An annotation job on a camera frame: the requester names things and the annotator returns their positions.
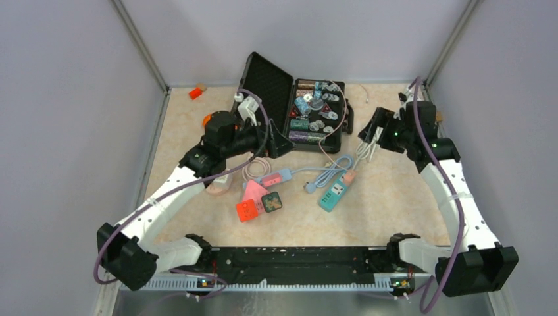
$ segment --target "dark green cube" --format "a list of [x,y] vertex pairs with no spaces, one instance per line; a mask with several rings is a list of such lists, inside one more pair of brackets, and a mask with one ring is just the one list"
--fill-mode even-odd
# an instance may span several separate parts
[[281,202],[279,193],[277,192],[271,192],[262,196],[262,204],[267,213],[271,213],[283,207],[283,203]]

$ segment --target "power strip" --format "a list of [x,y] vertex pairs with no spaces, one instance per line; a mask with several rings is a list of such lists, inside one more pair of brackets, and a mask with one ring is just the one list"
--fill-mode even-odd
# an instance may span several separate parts
[[[188,291],[209,292],[222,288],[222,285],[200,286],[203,278],[197,276],[160,275],[154,276],[140,291]],[[315,284],[315,285],[275,285],[267,284],[267,280],[259,284],[232,284],[227,286],[225,292],[391,292],[392,281],[388,276],[376,276],[374,284]],[[125,285],[121,290],[130,290]]]
[[326,193],[324,193],[322,198],[320,198],[320,207],[328,213],[333,211],[335,205],[339,203],[339,200],[345,195],[347,189],[353,182],[355,175],[355,172],[352,170],[342,172]]
[[[291,173],[291,169],[284,168],[279,171],[272,172],[270,174],[266,174],[264,176],[259,176],[254,179],[257,184],[263,186],[264,188],[269,188],[272,185],[283,183],[289,181],[293,178],[293,174]],[[248,182],[244,182],[242,187],[246,189]]]

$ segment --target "white plug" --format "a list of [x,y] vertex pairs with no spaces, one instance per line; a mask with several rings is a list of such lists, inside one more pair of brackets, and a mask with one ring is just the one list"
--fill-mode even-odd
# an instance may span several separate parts
[[238,102],[238,103],[244,101],[244,94],[242,94],[242,93],[235,94],[234,95],[234,101]]
[[255,112],[257,111],[258,107],[259,105],[253,97],[247,97],[246,99],[244,99],[244,101],[242,101],[242,103],[240,103],[237,110],[238,113],[240,113],[242,120],[250,118],[254,126],[257,126],[258,122],[256,121]]
[[215,188],[219,188],[221,190],[228,190],[230,188],[230,184],[232,182],[232,173],[225,174],[224,176],[220,176],[213,180],[211,183]]

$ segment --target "pink triangle block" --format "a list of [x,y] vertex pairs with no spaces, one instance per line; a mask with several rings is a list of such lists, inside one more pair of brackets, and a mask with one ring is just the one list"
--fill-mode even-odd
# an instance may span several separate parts
[[244,196],[242,197],[242,201],[253,199],[254,203],[256,204],[256,209],[258,210],[258,214],[262,214],[265,213],[265,208],[263,207],[261,197],[266,194],[269,194],[268,190],[266,190],[264,187],[259,185],[258,182],[254,180],[250,180],[246,184],[246,190],[244,191]]

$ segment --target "cable tie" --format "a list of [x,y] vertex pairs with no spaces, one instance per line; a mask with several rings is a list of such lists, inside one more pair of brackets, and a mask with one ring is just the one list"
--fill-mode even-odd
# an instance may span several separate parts
[[470,199],[470,198],[472,198],[472,194],[467,192],[459,192],[458,194],[453,194],[452,196],[448,196],[447,200],[445,200],[442,204],[440,204],[440,209],[444,208],[446,204],[455,201],[456,199]]
[[155,199],[154,197],[150,197],[147,200],[145,200],[148,204],[151,204],[151,206],[153,207],[158,207],[160,206],[159,202],[157,201],[157,199]]

